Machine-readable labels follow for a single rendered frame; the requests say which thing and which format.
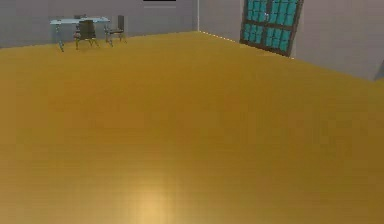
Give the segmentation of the dark brown chair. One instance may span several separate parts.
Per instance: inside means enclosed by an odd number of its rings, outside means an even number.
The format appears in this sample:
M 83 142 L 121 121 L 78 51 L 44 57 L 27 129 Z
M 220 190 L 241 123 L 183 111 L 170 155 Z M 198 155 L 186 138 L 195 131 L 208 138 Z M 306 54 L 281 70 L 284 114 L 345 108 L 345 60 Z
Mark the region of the dark brown chair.
M 125 35 L 125 19 L 123 15 L 117 16 L 117 27 L 111 28 L 109 31 L 109 36 L 117 35 L 119 37 L 119 41 L 126 41 Z
M 79 49 L 80 41 L 87 41 L 91 46 L 99 46 L 96 38 L 94 22 L 92 20 L 80 21 L 77 25 L 77 30 L 74 33 L 76 49 Z

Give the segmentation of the teal paned glass door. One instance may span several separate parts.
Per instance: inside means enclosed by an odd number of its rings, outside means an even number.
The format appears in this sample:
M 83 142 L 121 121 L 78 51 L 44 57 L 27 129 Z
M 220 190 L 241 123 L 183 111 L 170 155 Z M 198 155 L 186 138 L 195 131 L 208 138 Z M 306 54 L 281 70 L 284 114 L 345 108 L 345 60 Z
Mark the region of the teal paned glass door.
M 304 0 L 244 0 L 241 44 L 289 57 Z

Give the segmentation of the pale blue glass table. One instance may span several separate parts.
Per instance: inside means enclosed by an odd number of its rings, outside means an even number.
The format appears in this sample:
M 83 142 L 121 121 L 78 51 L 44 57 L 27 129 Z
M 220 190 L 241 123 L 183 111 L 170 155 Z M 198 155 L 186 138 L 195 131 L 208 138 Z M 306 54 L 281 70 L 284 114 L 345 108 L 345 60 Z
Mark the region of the pale blue glass table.
M 64 51 L 64 42 L 61 38 L 61 26 L 62 25 L 74 25 L 77 30 L 77 25 L 80 21 L 83 20 L 92 20 L 94 22 L 94 27 L 96 24 L 101 23 L 104 25 L 104 30 L 108 30 L 108 23 L 110 20 L 107 17 L 81 17 L 81 18 L 62 18 L 62 19 L 54 19 L 50 21 L 50 24 L 55 28 L 56 42 L 61 51 Z

